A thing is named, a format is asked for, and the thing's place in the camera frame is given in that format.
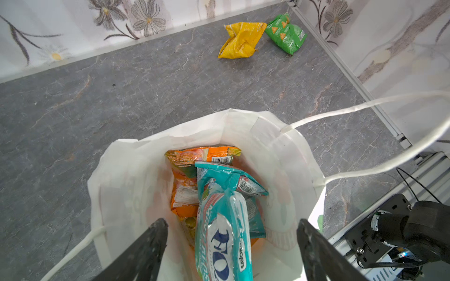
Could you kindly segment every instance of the green snack bag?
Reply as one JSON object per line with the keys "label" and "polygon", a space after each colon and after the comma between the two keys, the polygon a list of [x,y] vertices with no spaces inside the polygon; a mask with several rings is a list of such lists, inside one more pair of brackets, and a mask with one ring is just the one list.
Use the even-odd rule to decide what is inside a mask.
{"label": "green snack bag", "polygon": [[265,29],[267,35],[288,54],[294,54],[305,41],[306,34],[295,24],[289,23],[287,13],[277,16]]}

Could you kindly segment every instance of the orange package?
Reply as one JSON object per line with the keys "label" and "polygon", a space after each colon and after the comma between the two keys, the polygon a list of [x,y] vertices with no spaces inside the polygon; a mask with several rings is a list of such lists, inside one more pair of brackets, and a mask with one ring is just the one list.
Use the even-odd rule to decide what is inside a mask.
{"label": "orange package", "polygon": [[241,155],[237,147],[196,147],[184,150],[169,150],[169,159],[174,182],[172,188],[171,210],[180,218],[197,216],[197,168],[195,161],[208,161],[230,165],[235,156]]}

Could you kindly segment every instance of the floral wallpaper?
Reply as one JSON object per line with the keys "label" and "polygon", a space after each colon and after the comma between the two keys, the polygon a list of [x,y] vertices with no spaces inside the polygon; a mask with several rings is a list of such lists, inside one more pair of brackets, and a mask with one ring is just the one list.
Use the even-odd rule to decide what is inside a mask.
{"label": "floral wallpaper", "polygon": [[0,1],[0,81],[268,0]]}
{"label": "floral wallpaper", "polygon": [[[449,0],[301,0],[297,5],[373,98],[450,91]],[[414,144],[450,114],[450,101],[430,98],[382,108]],[[431,149],[450,156],[448,140],[450,132]]]}

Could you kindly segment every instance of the chip bag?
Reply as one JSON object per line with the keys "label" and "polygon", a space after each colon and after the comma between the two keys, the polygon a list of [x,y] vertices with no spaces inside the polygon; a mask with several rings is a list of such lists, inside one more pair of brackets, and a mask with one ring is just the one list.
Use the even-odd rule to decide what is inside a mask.
{"label": "chip bag", "polygon": [[265,29],[267,35],[288,54],[294,54],[306,39],[304,31],[289,23],[287,13],[277,16]]}
{"label": "chip bag", "polygon": [[195,266],[203,281],[252,281],[252,254],[244,196],[202,181],[195,235]]}
{"label": "chip bag", "polygon": [[251,57],[266,26],[264,22],[238,22],[225,26],[229,39],[222,46],[218,58]]}
{"label": "chip bag", "polygon": [[217,163],[196,162],[198,197],[208,196],[207,182],[211,179],[223,188],[240,192],[246,203],[250,238],[265,238],[266,231],[254,196],[267,196],[269,193],[248,173],[241,169]]}
{"label": "chip bag", "polygon": [[241,155],[237,147],[196,147],[184,150],[169,150],[169,159],[174,175],[171,210],[180,218],[197,216],[197,168],[195,161],[231,164],[235,156]]}

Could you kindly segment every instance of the yellow flower center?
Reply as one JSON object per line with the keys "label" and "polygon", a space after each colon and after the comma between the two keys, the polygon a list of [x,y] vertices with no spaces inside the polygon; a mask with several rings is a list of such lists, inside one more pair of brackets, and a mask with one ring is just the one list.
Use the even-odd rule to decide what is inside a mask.
{"label": "yellow flower center", "polygon": [[62,58],[59,54],[57,54],[57,53],[53,53],[53,54],[52,54],[52,58],[53,58],[55,61],[60,61],[60,60],[63,59],[63,58]]}

